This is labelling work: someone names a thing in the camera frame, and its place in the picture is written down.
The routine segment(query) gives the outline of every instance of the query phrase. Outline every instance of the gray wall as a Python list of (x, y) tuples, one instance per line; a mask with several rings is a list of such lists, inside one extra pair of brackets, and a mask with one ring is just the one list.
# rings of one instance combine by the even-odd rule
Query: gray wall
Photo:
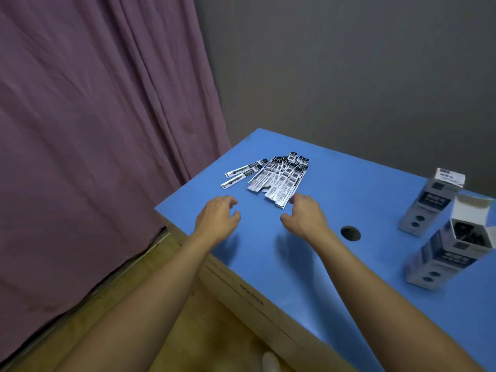
[(195, 0), (231, 142), (258, 127), (496, 195), (495, 0)]

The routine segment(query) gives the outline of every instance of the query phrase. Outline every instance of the forearm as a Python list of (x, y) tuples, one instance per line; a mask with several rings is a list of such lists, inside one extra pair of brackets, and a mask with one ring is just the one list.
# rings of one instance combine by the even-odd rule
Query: forearm
[(444, 331), (364, 265), (337, 237), (313, 247), (386, 371), (482, 370)]
[(57, 372), (147, 371), (188, 298), (209, 243), (190, 237), (90, 330)]

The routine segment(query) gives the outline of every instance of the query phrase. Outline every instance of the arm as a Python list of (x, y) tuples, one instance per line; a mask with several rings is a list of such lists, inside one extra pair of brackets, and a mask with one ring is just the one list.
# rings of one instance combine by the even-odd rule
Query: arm
[(56, 372), (147, 371), (183, 308), (208, 253), (237, 227), (230, 196), (209, 201), (195, 232), (179, 251), (108, 312), (76, 345)]
[(347, 249), (311, 197), (295, 194), (281, 221), (317, 252), (375, 356), (387, 371), (482, 371), (450, 336)]

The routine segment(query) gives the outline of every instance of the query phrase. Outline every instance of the hand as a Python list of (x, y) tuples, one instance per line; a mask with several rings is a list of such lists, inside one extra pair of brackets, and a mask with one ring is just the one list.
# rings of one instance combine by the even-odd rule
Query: hand
[(281, 222), (289, 232), (301, 237), (312, 246), (315, 246), (321, 237), (332, 236), (338, 239), (329, 230), (326, 216), (313, 198), (297, 193), (291, 198), (290, 203), (293, 204), (293, 214), (281, 215)]
[(235, 212), (232, 217), (229, 210), (238, 204), (231, 196), (215, 197), (207, 202), (196, 217), (194, 235), (208, 242), (211, 248), (232, 234), (241, 220), (241, 213)]

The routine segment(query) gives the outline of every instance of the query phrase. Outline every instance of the left hand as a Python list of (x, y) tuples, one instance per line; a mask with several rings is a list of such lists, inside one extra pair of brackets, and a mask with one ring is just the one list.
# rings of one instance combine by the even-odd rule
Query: left hand
[(239, 211), (230, 215), (229, 210), (238, 204), (238, 200), (231, 196), (215, 197), (207, 202), (203, 210), (196, 217), (194, 235), (215, 247), (226, 239), (239, 224)]

